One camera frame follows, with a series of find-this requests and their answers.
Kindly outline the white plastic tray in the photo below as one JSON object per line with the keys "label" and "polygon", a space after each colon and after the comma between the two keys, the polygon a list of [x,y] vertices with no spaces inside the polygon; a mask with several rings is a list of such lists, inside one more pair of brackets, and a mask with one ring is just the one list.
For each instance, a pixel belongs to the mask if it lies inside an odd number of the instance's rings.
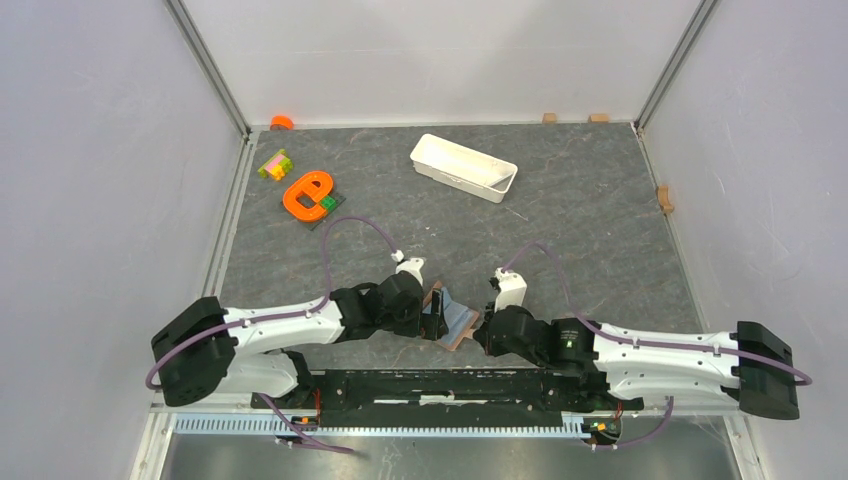
{"label": "white plastic tray", "polygon": [[518,167],[433,134],[424,134],[410,159],[414,170],[437,182],[499,204],[512,186]]}

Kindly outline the brown leather card holder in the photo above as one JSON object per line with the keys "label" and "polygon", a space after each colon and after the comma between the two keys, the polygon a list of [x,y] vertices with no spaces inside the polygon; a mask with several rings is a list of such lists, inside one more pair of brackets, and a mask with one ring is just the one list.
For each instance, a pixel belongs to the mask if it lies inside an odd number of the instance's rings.
{"label": "brown leather card holder", "polygon": [[437,281],[425,297],[423,314],[432,312],[433,297],[436,293],[439,293],[443,300],[442,311],[448,328],[447,333],[437,341],[437,344],[448,351],[455,351],[464,339],[473,338],[473,325],[479,319],[480,314],[478,311],[454,300],[441,281]]}

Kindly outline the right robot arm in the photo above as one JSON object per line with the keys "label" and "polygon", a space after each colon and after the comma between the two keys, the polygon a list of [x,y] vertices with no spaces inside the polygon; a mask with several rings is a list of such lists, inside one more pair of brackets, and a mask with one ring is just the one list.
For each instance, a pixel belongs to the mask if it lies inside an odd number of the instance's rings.
{"label": "right robot arm", "polygon": [[735,405],[773,420],[800,417],[791,347],[765,326],[667,334],[577,318],[539,320],[508,306],[486,314],[473,338],[494,357],[537,367],[544,393],[567,410],[641,410],[668,397]]}

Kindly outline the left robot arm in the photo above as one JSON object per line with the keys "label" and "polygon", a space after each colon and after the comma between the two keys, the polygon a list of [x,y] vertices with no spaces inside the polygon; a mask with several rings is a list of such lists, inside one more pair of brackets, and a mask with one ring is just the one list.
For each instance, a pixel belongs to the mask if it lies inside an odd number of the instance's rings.
{"label": "left robot arm", "polygon": [[302,407],[314,381],[296,347],[364,340],[377,331],[438,340],[448,332],[446,320],[426,312],[424,299],[421,282],[407,271],[296,305],[224,308],[217,297],[202,297],[152,338],[156,362],[146,381],[169,407],[214,393],[262,393]]}

